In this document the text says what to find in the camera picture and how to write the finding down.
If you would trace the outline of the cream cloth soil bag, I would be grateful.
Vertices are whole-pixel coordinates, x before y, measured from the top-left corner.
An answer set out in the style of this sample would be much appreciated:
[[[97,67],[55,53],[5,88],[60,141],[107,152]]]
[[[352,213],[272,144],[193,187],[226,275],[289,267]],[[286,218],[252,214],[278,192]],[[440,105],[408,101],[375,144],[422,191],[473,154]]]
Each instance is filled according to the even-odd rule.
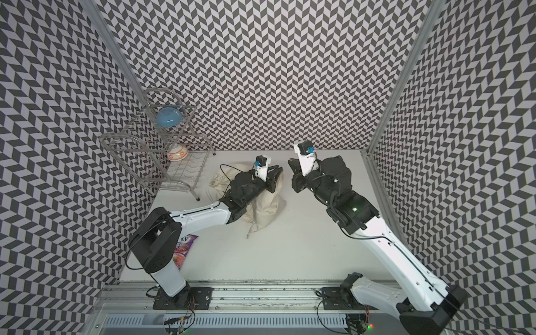
[[[250,205],[246,213],[241,217],[250,224],[247,239],[269,226],[278,215],[285,209],[286,201],[281,192],[283,189],[284,176],[281,174],[276,182],[275,192],[263,191]],[[223,173],[215,174],[206,188],[206,194],[212,202],[223,196],[230,181]]]

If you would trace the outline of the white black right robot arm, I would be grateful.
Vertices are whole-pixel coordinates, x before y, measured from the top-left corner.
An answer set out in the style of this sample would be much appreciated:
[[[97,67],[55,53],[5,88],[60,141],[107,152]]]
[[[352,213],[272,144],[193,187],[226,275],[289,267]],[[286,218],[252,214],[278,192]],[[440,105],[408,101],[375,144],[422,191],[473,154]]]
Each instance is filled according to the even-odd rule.
[[[409,334],[442,334],[467,300],[467,292],[427,269],[379,211],[353,191],[352,173],[341,156],[319,160],[315,154],[299,155],[288,164],[293,190],[311,191],[340,230],[363,243],[399,284],[395,289],[354,272],[341,285],[343,297],[398,319]]]

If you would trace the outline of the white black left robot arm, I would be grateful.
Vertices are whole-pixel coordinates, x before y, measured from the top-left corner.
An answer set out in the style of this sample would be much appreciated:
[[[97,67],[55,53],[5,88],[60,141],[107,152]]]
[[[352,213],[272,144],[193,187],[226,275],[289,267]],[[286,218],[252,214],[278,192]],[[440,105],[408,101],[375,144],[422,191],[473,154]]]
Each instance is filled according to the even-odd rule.
[[[176,212],[158,207],[131,235],[128,250],[166,297],[188,295],[188,283],[173,261],[178,241],[206,228],[233,223],[247,213],[247,207],[262,193],[274,193],[283,168],[273,166],[265,170],[265,177],[255,170],[238,173],[224,196],[212,205]]]

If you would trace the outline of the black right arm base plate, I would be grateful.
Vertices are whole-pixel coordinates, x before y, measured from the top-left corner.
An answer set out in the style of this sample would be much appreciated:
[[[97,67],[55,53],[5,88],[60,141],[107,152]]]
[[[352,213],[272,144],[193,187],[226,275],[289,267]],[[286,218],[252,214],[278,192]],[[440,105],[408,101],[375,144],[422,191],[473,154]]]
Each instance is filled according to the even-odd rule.
[[[316,292],[326,311],[366,311],[374,308],[360,304],[348,291],[340,287],[322,287]]]

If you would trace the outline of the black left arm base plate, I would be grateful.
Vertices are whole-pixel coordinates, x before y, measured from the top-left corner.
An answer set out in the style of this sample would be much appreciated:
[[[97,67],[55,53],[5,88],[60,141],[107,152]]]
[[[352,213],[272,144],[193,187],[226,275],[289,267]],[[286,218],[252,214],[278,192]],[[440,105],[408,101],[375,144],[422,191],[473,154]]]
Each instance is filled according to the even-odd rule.
[[[188,308],[193,311],[208,310],[212,301],[212,293],[214,289],[211,287],[190,287],[186,286],[175,296],[170,297],[160,288],[154,298],[153,310],[171,311],[171,310],[186,310]]]

